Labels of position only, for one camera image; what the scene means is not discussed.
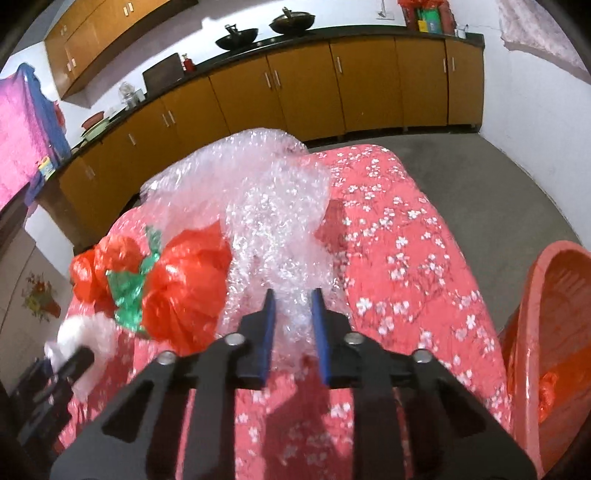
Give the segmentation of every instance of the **pink curtain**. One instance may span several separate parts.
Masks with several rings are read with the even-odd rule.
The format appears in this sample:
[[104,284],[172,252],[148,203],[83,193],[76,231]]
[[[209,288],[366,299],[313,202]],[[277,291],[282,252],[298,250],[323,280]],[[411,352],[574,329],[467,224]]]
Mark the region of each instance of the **pink curtain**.
[[497,0],[502,39],[534,50],[558,65],[566,64],[589,77],[583,61],[558,23],[535,0]]
[[49,153],[49,141],[19,67],[0,80],[0,209],[31,180]]

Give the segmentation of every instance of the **table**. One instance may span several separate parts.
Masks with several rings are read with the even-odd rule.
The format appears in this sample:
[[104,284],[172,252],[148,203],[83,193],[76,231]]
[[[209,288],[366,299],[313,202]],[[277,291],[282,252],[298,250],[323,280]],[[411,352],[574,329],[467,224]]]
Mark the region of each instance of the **table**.
[[[435,207],[396,155],[377,145],[311,154],[332,171],[318,231],[342,276],[355,327],[392,351],[427,348],[506,428],[511,405],[495,329],[470,268]],[[147,252],[142,206],[113,226]],[[76,299],[69,314],[88,312]],[[84,404],[73,400],[69,445],[84,424],[166,344],[119,334],[118,354]],[[350,478],[353,402],[321,385],[313,360],[236,393],[236,478]]]

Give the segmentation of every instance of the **red bowl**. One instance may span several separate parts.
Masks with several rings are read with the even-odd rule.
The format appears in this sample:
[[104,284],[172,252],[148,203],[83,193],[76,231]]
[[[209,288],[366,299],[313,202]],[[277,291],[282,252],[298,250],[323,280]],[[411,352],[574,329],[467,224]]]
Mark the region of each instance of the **red bowl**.
[[88,130],[90,127],[95,126],[98,122],[100,122],[103,117],[105,116],[105,112],[98,112],[91,116],[89,119],[85,120],[82,124],[82,128],[84,130]]

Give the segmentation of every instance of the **gray floor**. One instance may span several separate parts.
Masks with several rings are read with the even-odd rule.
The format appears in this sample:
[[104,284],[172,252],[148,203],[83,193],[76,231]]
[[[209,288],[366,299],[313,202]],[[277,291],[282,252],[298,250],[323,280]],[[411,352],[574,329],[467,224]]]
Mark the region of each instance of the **gray floor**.
[[561,239],[579,242],[550,199],[506,155],[477,134],[372,138],[392,150],[449,225],[497,330],[521,298],[540,251]]

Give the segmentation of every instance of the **metal bolt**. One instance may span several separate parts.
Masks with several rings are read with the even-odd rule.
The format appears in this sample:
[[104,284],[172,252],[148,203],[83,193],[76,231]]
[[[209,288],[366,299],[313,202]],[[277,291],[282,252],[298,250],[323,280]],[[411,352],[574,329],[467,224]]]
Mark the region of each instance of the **metal bolt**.
[[160,365],[170,365],[175,363],[176,360],[177,355],[170,350],[166,350],[165,352],[162,352],[160,355],[158,355],[158,363]]
[[433,354],[425,349],[415,350],[413,353],[413,360],[418,364],[427,364],[433,360]]
[[242,345],[244,343],[244,335],[238,332],[230,333],[224,338],[225,342],[230,346]]
[[360,343],[363,343],[363,340],[365,340],[365,338],[358,332],[349,332],[345,335],[345,342],[348,345],[359,345]]

